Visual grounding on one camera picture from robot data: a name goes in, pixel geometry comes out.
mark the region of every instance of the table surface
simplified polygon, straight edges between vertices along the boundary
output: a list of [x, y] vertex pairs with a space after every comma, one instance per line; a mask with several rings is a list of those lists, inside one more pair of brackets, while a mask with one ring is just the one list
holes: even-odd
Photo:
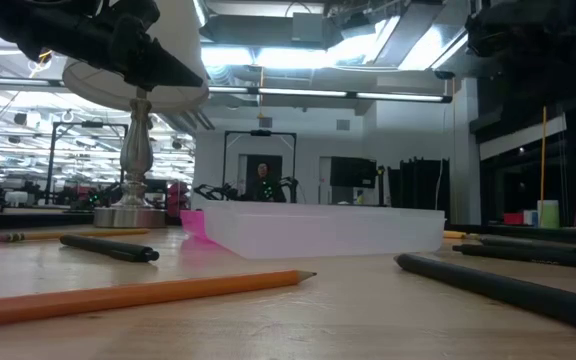
[[[57, 241], [0, 244], [0, 297], [284, 269], [319, 275], [299, 286], [0, 326], [0, 359], [576, 358], [576, 328], [406, 273], [391, 255], [250, 261], [178, 228], [116, 239], [161, 257], [133, 264]], [[425, 256], [576, 292], [576, 268], [449, 249]]]

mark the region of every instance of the white cylinder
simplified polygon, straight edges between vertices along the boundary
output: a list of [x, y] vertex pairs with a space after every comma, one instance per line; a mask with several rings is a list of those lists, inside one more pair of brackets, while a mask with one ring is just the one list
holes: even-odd
[[[156, 0], [161, 16], [148, 29], [148, 35], [159, 39], [161, 46], [204, 80], [201, 87], [157, 86], [148, 94], [152, 112], [179, 112], [197, 108], [208, 98], [206, 70], [201, 62], [199, 21], [190, 0]], [[94, 68], [69, 59], [63, 80], [72, 92], [97, 104], [130, 111], [135, 86], [124, 82], [119, 74]]]

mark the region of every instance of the black pen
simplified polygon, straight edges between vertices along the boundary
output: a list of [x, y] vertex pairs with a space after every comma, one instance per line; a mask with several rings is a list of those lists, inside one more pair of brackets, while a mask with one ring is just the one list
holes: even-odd
[[402, 269], [576, 326], [576, 294], [506, 276], [403, 254]]
[[452, 249], [464, 255], [576, 267], [576, 254], [563, 251], [517, 249], [488, 245], [457, 245], [453, 246]]
[[517, 240], [512, 238], [502, 238], [490, 235], [481, 235], [478, 240], [479, 242], [481, 242], [486, 246], [504, 246], [504, 247], [523, 248], [532, 250], [563, 251], [576, 254], [576, 248], [570, 246], [541, 245], [541, 244], [535, 244], [532, 241]]
[[64, 235], [59, 238], [59, 241], [64, 245], [108, 255], [118, 260], [148, 262], [159, 259], [159, 253], [152, 248], [136, 244], [126, 244], [79, 235]]

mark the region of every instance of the person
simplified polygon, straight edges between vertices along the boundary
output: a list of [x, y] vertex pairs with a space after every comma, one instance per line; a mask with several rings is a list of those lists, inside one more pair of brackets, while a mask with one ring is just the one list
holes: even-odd
[[286, 202], [284, 191], [270, 172], [270, 166], [260, 163], [257, 166], [257, 178], [252, 182], [245, 199], [259, 202]]

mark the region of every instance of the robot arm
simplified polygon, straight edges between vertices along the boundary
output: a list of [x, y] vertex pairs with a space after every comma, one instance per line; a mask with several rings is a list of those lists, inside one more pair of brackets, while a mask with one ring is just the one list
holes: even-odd
[[147, 91], [198, 87], [203, 80], [146, 31], [159, 19], [154, 0], [0, 0], [0, 37], [38, 62], [47, 50], [123, 75]]

